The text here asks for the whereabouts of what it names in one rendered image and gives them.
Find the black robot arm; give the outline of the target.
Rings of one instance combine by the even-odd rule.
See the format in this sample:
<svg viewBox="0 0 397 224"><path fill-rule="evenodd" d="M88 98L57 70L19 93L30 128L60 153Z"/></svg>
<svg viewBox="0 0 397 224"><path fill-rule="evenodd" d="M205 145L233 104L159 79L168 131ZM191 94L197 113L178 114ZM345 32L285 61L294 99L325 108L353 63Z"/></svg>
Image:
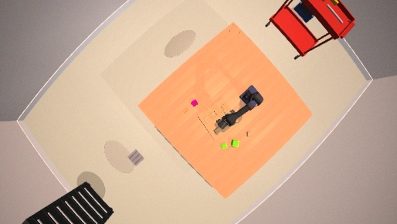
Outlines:
<svg viewBox="0 0 397 224"><path fill-rule="evenodd" d="M222 121L218 124L219 127L223 130L227 125L229 127L233 126L236 120L247 113L249 110L252 110L254 107L259 106L263 103L263 97L258 93L252 93L251 90L248 90L245 95L243 95L247 100L246 106L242 107L240 110L236 111L235 113L227 115ZM251 100L255 100L257 105L253 106L250 102Z"/></svg>

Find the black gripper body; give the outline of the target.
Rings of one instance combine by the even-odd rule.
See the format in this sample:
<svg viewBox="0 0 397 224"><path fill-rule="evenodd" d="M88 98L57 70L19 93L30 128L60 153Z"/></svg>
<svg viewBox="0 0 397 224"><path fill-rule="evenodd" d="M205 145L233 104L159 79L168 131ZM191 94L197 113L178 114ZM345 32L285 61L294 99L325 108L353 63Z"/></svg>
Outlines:
<svg viewBox="0 0 397 224"><path fill-rule="evenodd" d="M232 113L235 113L235 111L234 111L234 110L231 110L230 113L231 113L231 114L232 114ZM227 114L227 115L229 115L229 114ZM223 119L224 119L227 115L225 115L225 116L223 117ZM219 124L221 121L222 121L222 119L221 119L221 120L218 119L216 122L217 122L217 124Z"/></svg>

